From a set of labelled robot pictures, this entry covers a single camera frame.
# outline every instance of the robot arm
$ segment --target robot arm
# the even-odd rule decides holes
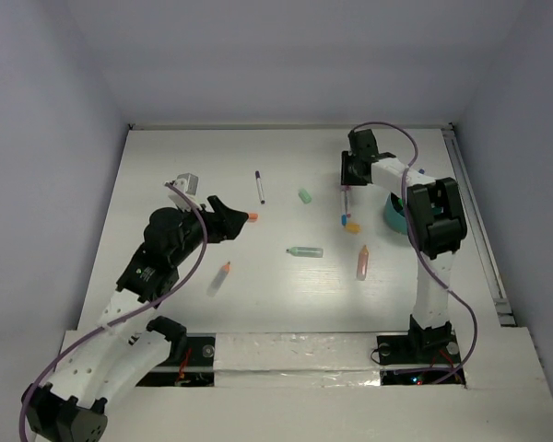
[[[402,179],[407,165],[393,154],[379,153],[371,130],[348,135],[350,151],[342,153],[342,185],[376,184],[393,195],[402,195]],[[411,239],[423,261],[447,285],[453,255],[467,233],[465,213],[458,185],[452,178],[437,180],[410,169],[406,174],[406,201],[414,237]],[[450,342],[452,326],[448,316],[448,292],[432,279],[418,261],[416,305],[410,317],[408,343],[400,353],[411,352],[413,362],[428,359],[430,352]]]
[[[194,198],[198,178],[181,175],[172,184],[202,216],[209,243],[235,239],[248,219],[217,196],[208,212]],[[31,393],[27,419],[31,429],[52,442],[100,440],[108,412],[154,366],[172,355],[182,358],[186,328],[157,316],[155,308],[110,327],[112,321],[166,295],[178,281],[178,266],[203,241],[202,226],[190,205],[161,208],[149,218],[144,242],[117,281],[116,291],[98,325],[104,329],[59,363],[48,382]]]

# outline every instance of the white tabletop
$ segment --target white tabletop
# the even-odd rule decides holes
[[[410,132],[420,147],[415,167],[436,177],[453,176],[441,131]],[[401,134],[391,130],[375,134],[380,150],[409,160],[411,146]],[[200,198],[216,194],[227,206],[256,212],[259,219],[247,224],[236,240],[209,246],[200,270],[160,313],[183,323],[189,332],[220,333],[218,371],[369,372],[363,359],[372,336],[366,334],[342,338],[337,345],[346,350],[331,353],[331,366],[329,353],[319,350],[323,339],[319,335],[308,335],[305,345],[313,345],[315,351],[304,350],[307,357],[299,360],[292,359],[298,353],[293,352],[297,338],[231,334],[407,329],[415,300],[414,252],[405,237],[382,221],[387,192],[376,186],[352,190],[352,219],[361,224],[362,232],[353,236],[340,226],[344,149],[348,149],[347,131],[337,129],[130,132],[79,329],[93,327],[142,241],[149,215],[171,205],[163,181],[192,172],[200,179]],[[257,169],[265,205],[258,201]],[[297,196],[300,187],[312,195],[310,204]],[[355,273],[363,244],[371,256],[367,280],[359,282]],[[291,257],[285,249],[292,246],[322,247],[324,257]],[[195,254],[181,266],[181,275],[188,272]],[[208,285],[226,261],[231,261],[231,272],[217,296],[208,297]],[[553,401],[532,341],[526,329],[500,327],[471,235],[456,256],[452,286],[471,304],[479,321],[479,343],[465,371],[467,390],[325,388],[327,383],[312,388],[316,384],[311,382],[264,382],[253,373],[244,379],[218,373],[215,388],[135,389],[122,408],[111,411],[102,440],[553,441]],[[450,314],[466,350],[471,320],[453,301]],[[74,336],[77,332],[68,333],[68,341]],[[341,354],[344,364],[337,356]],[[351,366],[347,366],[349,355],[355,358]]]
[[[420,146],[417,168],[436,177],[453,170],[439,130],[412,131]],[[377,132],[380,149],[408,161],[407,139]],[[89,328],[108,302],[117,278],[143,240],[149,215],[171,205],[165,180],[199,176],[198,195],[216,194],[229,207],[257,212],[234,241],[211,245],[199,271],[161,312],[189,332],[376,332],[404,330],[414,305],[416,257],[407,239],[382,220],[387,192],[376,186],[351,192],[353,236],[340,224],[340,153],[344,130],[130,132],[112,194],[80,319]],[[254,171],[266,204],[260,205]],[[303,204],[305,188],[313,198]],[[370,250],[365,282],[355,279],[363,244]],[[322,259],[294,258],[291,246],[324,248]],[[196,253],[179,269],[184,275]],[[219,267],[231,273],[219,294],[206,290]],[[467,237],[453,270],[453,287],[478,314],[496,322],[476,244]]]

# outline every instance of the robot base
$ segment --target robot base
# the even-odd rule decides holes
[[[457,365],[461,362],[461,355],[452,329],[451,323],[447,322],[437,329],[422,330],[410,317],[407,333],[377,336],[379,363],[382,366],[446,363],[441,355],[444,351]]]

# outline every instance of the pen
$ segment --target pen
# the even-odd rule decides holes
[[[262,182],[260,181],[260,172],[256,170],[256,188],[258,189],[258,198],[260,198],[260,204],[265,203],[265,193],[262,190]]]

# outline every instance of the gray wall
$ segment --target gray wall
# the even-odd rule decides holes
[[[126,126],[58,0],[0,0],[0,441],[76,325]]]
[[[553,0],[531,0],[458,123],[516,317],[553,391]]]
[[[66,0],[131,122],[449,122],[524,0]]]

